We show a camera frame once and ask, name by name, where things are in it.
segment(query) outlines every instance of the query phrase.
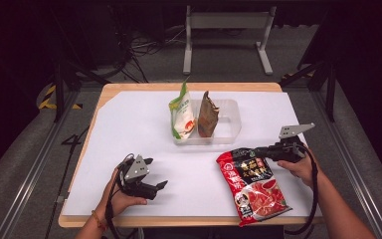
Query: wooden table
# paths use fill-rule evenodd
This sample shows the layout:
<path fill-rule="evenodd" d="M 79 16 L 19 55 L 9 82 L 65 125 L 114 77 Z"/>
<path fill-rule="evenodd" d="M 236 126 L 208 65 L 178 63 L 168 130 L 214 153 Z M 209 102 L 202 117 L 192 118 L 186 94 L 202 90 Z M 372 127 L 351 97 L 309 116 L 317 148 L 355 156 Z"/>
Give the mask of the wooden table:
<path fill-rule="evenodd" d="M 281 87 L 276 83 L 188 83 L 189 91 L 211 91 L 211 92 L 281 92 Z M 91 122 L 91 128 L 85 140 L 85 145 L 81 152 L 76 172 L 70 185 L 69 191 L 73 185 L 77 175 L 79 166 L 85 156 L 86 149 L 89 144 L 91 132 L 96 123 L 97 111 L 104 106 L 108 101 L 114 98 L 122 91 L 178 91 L 181 84 L 109 84 L 106 85 L 96 105 L 95 114 Z M 61 213 L 59 223 L 62 227 L 82 227 L 89 216 L 65 216 Z M 161 227 L 161 226 L 228 226 L 238 225 L 240 219 L 234 217 L 116 217 L 113 218 L 114 225 L 122 227 Z M 305 222 L 304 217 L 275 217 L 256 224 L 262 225 L 286 225 L 286 224 L 302 224 Z M 314 223 L 322 222 L 322 217 L 315 217 Z"/>

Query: plastic tray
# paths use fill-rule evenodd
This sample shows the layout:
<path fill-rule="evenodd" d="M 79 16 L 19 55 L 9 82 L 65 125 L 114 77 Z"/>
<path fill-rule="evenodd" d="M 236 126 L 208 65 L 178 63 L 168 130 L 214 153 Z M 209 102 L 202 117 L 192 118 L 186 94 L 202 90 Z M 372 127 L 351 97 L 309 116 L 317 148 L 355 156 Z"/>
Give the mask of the plastic tray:
<path fill-rule="evenodd" d="M 212 99 L 216 107 L 219 108 L 219 121 L 211 137 L 201 137 L 198 134 L 198 124 L 188 138 L 173 141 L 177 145 L 207 145 L 207 144 L 231 144 L 241 130 L 241 117 L 238 104 L 234 100 Z M 191 100 L 194 116 L 198 119 L 200 113 L 201 100 Z"/>

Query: hot pot seasoning package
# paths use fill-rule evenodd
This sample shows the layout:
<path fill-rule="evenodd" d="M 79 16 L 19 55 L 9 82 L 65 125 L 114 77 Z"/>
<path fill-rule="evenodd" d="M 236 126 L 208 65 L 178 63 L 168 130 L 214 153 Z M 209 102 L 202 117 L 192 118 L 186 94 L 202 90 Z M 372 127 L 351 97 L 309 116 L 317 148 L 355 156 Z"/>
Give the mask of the hot pot seasoning package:
<path fill-rule="evenodd" d="M 200 114 L 198 114 L 198 134 L 201 137 L 211 137 L 219 120 L 219 108 L 209 98 L 209 92 L 205 92 L 201 101 Z"/>
<path fill-rule="evenodd" d="M 188 138 L 195 126 L 194 113 L 186 82 L 182 83 L 179 97 L 169 103 L 172 135 L 177 139 Z"/>
<path fill-rule="evenodd" d="M 266 160 L 256 157 L 252 149 L 227 151 L 216 161 L 231 189 L 240 226 L 291 210 Z"/>

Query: person's hand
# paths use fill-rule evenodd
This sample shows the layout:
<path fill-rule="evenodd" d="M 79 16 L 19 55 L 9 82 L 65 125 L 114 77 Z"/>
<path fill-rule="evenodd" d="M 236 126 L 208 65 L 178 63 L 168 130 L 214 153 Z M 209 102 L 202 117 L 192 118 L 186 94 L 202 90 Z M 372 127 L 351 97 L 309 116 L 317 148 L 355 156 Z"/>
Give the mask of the person's hand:
<path fill-rule="evenodd" d="M 312 153 L 310 149 L 309 149 L 309 152 L 313 156 L 315 164 L 317 165 L 318 174 L 321 174 L 322 171 L 320 169 L 320 166 L 318 165 L 317 159 L 315 158 L 314 154 Z M 305 185 L 312 188 L 312 174 L 311 174 L 312 165 L 311 165 L 311 159 L 309 158 L 307 153 L 305 153 L 305 158 L 301 159 L 297 163 L 279 160 L 278 166 L 289 170 L 293 176 L 299 177 Z"/>
<path fill-rule="evenodd" d="M 110 181 L 107 183 L 106 187 L 104 188 L 103 196 L 101 197 L 101 201 L 98 204 L 96 211 L 105 212 L 107 199 L 109 197 L 110 189 L 113 185 L 113 182 L 115 181 L 117 171 L 118 171 L 117 168 L 113 171 Z M 128 195 L 125 195 L 124 193 L 122 193 L 119 190 L 117 183 L 115 184 L 115 187 L 113 189 L 113 193 L 114 193 L 114 196 L 111 200 L 112 209 L 113 209 L 113 216 L 117 216 L 118 214 L 122 213 L 128 206 L 146 205 L 147 204 L 147 200 L 145 198 L 128 196 Z"/>

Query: white paper sheet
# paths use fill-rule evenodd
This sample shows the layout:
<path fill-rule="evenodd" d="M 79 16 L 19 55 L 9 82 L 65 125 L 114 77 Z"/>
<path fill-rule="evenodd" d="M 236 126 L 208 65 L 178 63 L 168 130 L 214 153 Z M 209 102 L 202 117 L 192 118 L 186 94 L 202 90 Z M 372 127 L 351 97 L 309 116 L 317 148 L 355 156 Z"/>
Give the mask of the white paper sheet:
<path fill-rule="evenodd" d="M 201 99 L 203 92 L 191 92 Z M 242 129 L 229 145 L 178 146 L 170 132 L 168 103 L 179 92 L 121 92 L 98 112 L 82 164 L 63 215 L 90 215 L 114 168 L 129 154 L 152 157 L 144 182 L 168 180 L 146 206 L 128 208 L 134 216 L 237 216 L 231 191 L 216 163 L 225 151 L 268 146 L 279 141 L 283 125 L 299 124 L 286 93 L 210 92 L 210 98 L 237 101 Z M 311 190 L 268 160 L 293 210 L 281 216 L 307 216 Z"/>

